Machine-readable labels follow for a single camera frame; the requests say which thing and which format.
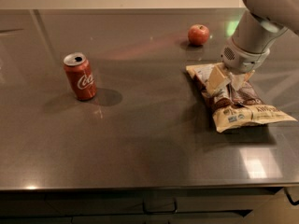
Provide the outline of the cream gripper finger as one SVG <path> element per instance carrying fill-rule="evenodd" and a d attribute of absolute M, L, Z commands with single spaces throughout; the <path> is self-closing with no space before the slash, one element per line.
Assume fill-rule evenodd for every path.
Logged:
<path fill-rule="evenodd" d="M 232 87 L 238 91 L 240 90 L 244 84 L 251 78 L 251 76 L 253 75 L 252 72 L 248 72 L 245 74 L 231 74 L 231 85 Z"/>
<path fill-rule="evenodd" d="M 230 74 L 224 63 L 215 63 L 206 82 L 206 90 L 215 96 L 230 82 Z"/>

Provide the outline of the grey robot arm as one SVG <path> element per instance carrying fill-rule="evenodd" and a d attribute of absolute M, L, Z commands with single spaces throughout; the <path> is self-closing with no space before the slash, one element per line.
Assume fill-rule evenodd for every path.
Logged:
<path fill-rule="evenodd" d="M 299 0 L 242 0 L 244 12 L 234 33 L 221 51 L 207 80 L 214 96 L 228 84 L 239 90 L 270 53 L 276 39 L 286 31 L 299 32 Z"/>

